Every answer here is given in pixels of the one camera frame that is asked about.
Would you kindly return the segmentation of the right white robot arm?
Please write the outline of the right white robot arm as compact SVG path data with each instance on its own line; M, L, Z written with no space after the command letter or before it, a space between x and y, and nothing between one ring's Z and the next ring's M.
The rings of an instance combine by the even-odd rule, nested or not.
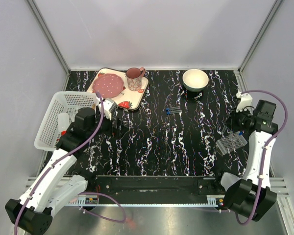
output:
M233 110L226 127L248 134L249 153L245 172L238 177L226 172L213 181L213 190L224 194L223 206L253 221L259 221L274 205L277 194L270 189L270 159L278 125L273 123L276 104L259 100L251 112Z

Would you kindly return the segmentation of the white wash bottle red cap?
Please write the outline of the white wash bottle red cap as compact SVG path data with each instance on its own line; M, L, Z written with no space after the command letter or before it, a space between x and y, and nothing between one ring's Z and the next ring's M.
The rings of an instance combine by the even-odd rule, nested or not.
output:
M60 135L64 135L70 125L70 118L67 113L59 113L57 116L58 131Z

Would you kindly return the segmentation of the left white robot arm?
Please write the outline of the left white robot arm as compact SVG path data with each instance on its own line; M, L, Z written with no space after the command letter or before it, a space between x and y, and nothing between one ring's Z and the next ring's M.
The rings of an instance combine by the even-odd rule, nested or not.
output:
M29 189L19 199L9 199L5 210L14 224L13 233L22 229L31 235L43 235L57 213L79 194L96 189L91 173L78 171L61 188L56 188L64 174L73 166L97 134L121 138L128 127L119 118L104 116L103 106L82 108L74 117L52 157Z

